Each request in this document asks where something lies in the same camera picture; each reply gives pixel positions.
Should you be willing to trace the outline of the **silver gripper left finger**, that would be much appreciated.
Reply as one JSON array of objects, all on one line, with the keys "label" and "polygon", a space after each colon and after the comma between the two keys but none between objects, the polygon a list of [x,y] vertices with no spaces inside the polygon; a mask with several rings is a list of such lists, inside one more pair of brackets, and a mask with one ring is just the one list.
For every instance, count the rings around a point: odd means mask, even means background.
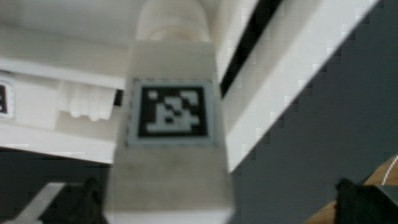
[{"label": "silver gripper left finger", "polygon": [[79,183],[49,182],[10,224],[108,224],[95,179]]}]

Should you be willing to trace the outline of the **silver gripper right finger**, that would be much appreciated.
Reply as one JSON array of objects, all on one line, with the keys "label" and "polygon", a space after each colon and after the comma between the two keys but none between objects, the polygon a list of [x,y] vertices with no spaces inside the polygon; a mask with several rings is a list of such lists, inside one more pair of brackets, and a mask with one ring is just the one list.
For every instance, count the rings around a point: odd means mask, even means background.
[{"label": "silver gripper right finger", "polygon": [[374,185],[340,178],[335,191],[333,224],[398,224],[398,206]]}]

